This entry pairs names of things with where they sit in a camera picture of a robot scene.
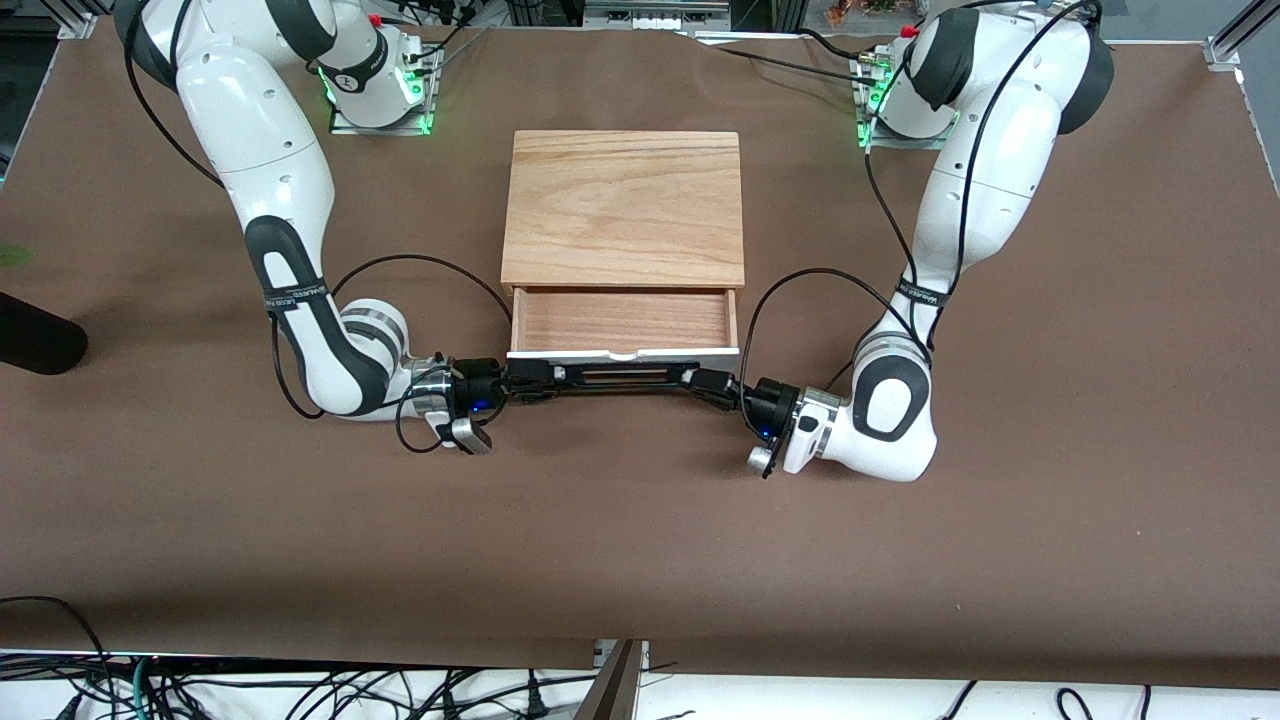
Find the grey device box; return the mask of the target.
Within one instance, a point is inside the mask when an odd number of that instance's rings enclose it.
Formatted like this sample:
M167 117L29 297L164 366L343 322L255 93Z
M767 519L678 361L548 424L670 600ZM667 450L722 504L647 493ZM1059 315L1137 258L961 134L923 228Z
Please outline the grey device box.
M732 29L728 0L584 0L588 29Z

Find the aluminium profile post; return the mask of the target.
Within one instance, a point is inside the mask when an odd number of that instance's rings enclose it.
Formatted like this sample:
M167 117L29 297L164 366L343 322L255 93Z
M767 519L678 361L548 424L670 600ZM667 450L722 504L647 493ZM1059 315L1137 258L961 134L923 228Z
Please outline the aluminium profile post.
M641 675L650 669L646 641L596 641L599 673L572 720L635 720Z

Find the wooden drawer cabinet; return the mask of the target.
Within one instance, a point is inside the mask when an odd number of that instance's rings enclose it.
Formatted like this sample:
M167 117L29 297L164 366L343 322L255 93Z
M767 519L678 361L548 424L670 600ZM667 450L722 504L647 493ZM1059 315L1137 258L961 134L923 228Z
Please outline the wooden drawer cabinet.
M741 288L739 136L517 131L500 279L511 288Z

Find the black cylinder object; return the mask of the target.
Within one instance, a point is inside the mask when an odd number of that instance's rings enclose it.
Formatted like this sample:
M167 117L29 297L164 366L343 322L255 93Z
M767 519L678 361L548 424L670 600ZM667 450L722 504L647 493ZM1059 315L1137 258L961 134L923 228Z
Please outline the black cylinder object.
M20 299L0 292L0 363L38 375L60 375L87 354L84 329Z

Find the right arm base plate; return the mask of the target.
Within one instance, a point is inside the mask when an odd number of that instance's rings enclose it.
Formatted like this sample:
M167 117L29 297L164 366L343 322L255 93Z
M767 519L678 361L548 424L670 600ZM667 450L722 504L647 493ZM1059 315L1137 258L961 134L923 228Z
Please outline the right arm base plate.
M324 79L333 135L429 136L436 117L443 53L398 53L361 94Z

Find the white drawer with black handle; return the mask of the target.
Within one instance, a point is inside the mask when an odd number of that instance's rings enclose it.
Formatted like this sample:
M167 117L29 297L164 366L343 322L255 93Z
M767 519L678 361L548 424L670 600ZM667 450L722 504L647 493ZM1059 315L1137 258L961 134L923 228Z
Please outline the white drawer with black handle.
M507 360L637 370L740 366L737 297L718 288L518 287Z

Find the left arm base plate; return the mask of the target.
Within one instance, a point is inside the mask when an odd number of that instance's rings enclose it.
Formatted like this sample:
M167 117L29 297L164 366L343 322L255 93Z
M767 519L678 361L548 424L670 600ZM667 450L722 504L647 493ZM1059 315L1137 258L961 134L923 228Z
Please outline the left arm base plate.
M937 150L955 126L957 113L931 109L899 69L901 44L882 44L849 63L859 143L892 149Z

